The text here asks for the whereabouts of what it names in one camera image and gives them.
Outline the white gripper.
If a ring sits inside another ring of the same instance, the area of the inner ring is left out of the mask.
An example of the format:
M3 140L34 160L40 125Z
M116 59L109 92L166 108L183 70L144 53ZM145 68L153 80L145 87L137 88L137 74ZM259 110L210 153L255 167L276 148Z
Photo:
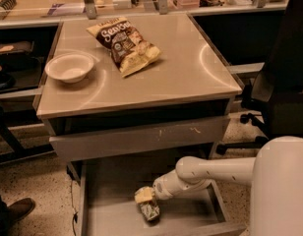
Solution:
M154 193L158 200L169 200L173 195L166 188L166 181L159 177L153 181L152 187L142 187L135 193L135 202L137 204L151 202L154 199Z

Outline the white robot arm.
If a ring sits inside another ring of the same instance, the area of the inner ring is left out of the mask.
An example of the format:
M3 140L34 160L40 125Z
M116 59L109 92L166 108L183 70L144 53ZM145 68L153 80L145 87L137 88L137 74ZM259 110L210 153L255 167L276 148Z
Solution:
M160 216L157 202L202 190L212 180L250 188L251 236L303 236L303 138L265 143L254 157L206 160L185 156L175 168L135 193L143 217Z

